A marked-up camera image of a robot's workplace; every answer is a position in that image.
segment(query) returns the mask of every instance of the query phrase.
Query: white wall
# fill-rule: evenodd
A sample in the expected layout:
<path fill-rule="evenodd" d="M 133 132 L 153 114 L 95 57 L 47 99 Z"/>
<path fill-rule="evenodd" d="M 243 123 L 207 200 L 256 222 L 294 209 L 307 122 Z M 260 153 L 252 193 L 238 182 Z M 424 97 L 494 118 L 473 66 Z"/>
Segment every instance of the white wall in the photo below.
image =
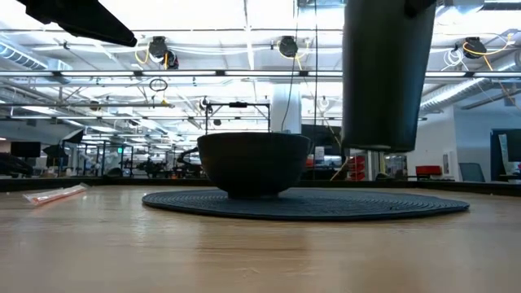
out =
<path fill-rule="evenodd" d="M 410 176 L 416 175 L 416 166 L 435 165 L 443 167 L 443 154 L 451 152 L 452 156 L 449 160 L 450 177 L 460 181 L 454 112 L 452 107 L 447 107 L 443 113 L 429 115 L 427 121 L 418 123 L 416 148 L 407 154 L 408 174 Z"/>
<path fill-rule="evenodd" d="M 521 112 L 478 109 L 454 112 L 458 162 L 478 163 L 485 181 L 490 181 L 490 132 L 492 129 L 521 129 Z"/>

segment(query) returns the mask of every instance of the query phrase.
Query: ceiling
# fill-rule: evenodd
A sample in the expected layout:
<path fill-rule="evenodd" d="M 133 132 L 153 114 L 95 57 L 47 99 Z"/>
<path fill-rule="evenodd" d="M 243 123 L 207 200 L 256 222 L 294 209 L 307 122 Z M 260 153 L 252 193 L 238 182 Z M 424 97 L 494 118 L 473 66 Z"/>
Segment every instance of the ceiling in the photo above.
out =
<path fill-rule="evenodd" d="M 302 10 L 298 19 L 294 13 L 292 0 L 147 0 L 129 2 L 123 0 L 99 0 L 121 22 L 134 31 L 138 39 L 138 56 L 144 59 L 147 43 L 154 36 L 165 36 L 179 60 L 180 69 L 242 69 L 242 70 L 298 70 L 298 64 L 292 59 L 283 58 L 276 48 L 282 36 L 295 36 L 298 23 L 297 40 L 300 46 L 301 66 L 306 70 L 341 70 L 342 68 L 342 27 L 344 26 L 343 8 L 319 9 L 315 18 L 313 10 Z M 0 41 L 16 44 L 30 56 L 42 61 L 58 59 L 70 65 L 74 70 L 157 70 L 157 63 L 148 60 L 140 63 L 136 60 L 135 48 L 115 46 L 85 38 L 73 37 L 55 24 L 43 25 L 24 13 L 24 6 L 16 0 L 3 0 L 0 4 Z M 517 33 L 521 11 L 479 11 L 469 15 L 443 15 L 437 18 L 431 44 L 428 70 L 460 70 L 447 64 L 448 52 L 456 42 L 464 42 L 465 37 L 480 37 L 489 50 L 502 48 L 506 42 L 506 33 L 513 32 L 512 43 L 494 59 L 517 49 L 521 33 Z M 315 24 L 318 27 L 315 37 Z M 318 47 L 318 68 L 314 48 Z M 469 70 L 482 68 L 482 59 L 463 59 Z M 25 70 L 9 60 L 0 59 L 0 70 Z M 163 93 L 154 93 L 149 87 L 148 78 L 131 80 L 127 78 L 75 78 L 71 85 L 62 88 L 61 97 L 67 97 L 67 103 L 160 103 Z M 55 101 L 60 97 L 58 87 L 46 86 L 46 81 L 17 78 L 13 81 L 32 87 L 47 98 Z M 289 84 L 289 80 L 269 78 L 230 78 L 230 77 L 170 77 L 164 100 L 172 107 L 104 107 L 100 111 L 89 108 L 75 109 L 67 107 L 55 109 L 66 115 L 76 116 L 201 116 L 199 104 L 204 97 L 213 103 L 243 101 L 249 103 L 269 103 L 273 94 L 273 84 Z M 313 116 L 314 83 L 298 81 L 303 93 L 302 116 Z M 427 93 L 440 86 L 427 83 Z M 317 93 L 325 97 L 332 107 L 328 107 L 326 116 L 340 117 L 342 114 L 342 86 L 339 81 L 321 81 Z M 19 114 L 33 115 L 28 109 L 17 109 Z M 210 125 L 213 131 L 220 129 L 267 129 L 267 113 L 260 113 L 253 107 L 223 107 L 218 116 L 254 116 L 255 120 L 224 120 L 221 126 Z M 86 122 L 76 121 L 82 125 Z M 332 120 L 332 125 L 339 125 L 339 120 Z M 156 120 L 146 123 L 111 121 L 110 126 L 119 133 L 170 134 L 179 140 L 195 144 L 197 136 L 204 133 L 203 121 L 196 120 Z"/>

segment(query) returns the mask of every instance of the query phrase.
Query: wooden table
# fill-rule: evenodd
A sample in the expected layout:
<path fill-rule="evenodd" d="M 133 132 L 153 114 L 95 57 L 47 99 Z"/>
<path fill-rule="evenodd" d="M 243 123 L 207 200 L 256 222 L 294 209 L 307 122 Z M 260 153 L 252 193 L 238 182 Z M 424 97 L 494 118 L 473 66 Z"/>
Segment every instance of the wooden table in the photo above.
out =
<path fill-rule="evenodd" d="M 461 199 L 469 212 L 424 219 L 295 223 L 143 207 L 145 193 L 103 186 L 32 208 L 0 194 L 0 292 L 515 292 L 521 199 Z"/>

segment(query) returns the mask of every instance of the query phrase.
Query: round woven placemat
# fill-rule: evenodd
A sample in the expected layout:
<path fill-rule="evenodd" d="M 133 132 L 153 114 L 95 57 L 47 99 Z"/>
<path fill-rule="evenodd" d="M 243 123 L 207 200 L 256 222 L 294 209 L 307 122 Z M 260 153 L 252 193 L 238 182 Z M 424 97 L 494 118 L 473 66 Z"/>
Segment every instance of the round woven placemat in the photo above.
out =
<path fill-rule="evenodd" d="M 387 220 L 469 208 L 434 196 L 323 189 L 291 189 L 277 199 L 228 199 L 222 190 L 185 190 L 145 195 L 142 201 L 175 212 L 280 221 Z"/>

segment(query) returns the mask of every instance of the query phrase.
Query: pipe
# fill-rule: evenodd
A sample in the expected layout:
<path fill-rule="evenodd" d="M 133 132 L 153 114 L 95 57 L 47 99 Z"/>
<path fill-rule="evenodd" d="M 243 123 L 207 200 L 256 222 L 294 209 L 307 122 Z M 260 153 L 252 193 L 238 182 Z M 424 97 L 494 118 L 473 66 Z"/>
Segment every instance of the pipe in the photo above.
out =
<path fill-rule="evenodd" d="M 521 70 L 521 50 L 517 50 L 512 54 L 501 57 L 493 63 L 493 67 L 497 71 Z M 488 70 L 488 68 L 483 66 L 479 70 L 484 71 Z M 422 97 L 422 103 L 420 104 L 420 111 L 430 112 L 432 110 L 439 110 L 478 94 L 481 91 L 490 90 L 492 87 L 492 81 L 489 78 L 484 77 L 464 81 L 456 85 L 446 85 L 424 95 Z"/>
<path fill-rule="evenodd" d="M 513 96 L 515 96 L 516 94 L 519 94 L 519 93 L 521 93 L 521 90 L 514 90 L 514 91 L 508 93 L 508 95 L 513 97 Z M 470 110 L 470 109 L 474 109 L 474 108 L 477 108 L 477 107 L 481 107 L 483 105 L 490 104 L 490 103 L 502 100 L 502 99 L 504 99 L 506 97 L 507 97 L 507 95 L 505 93 L 500 93 L 500 94 L 497 94 L 497 95 L 495 95 L 493 97 L 484 98 L 481 101 L 472 103 L 470 105 L 463 106 L 462 110 Z"/>

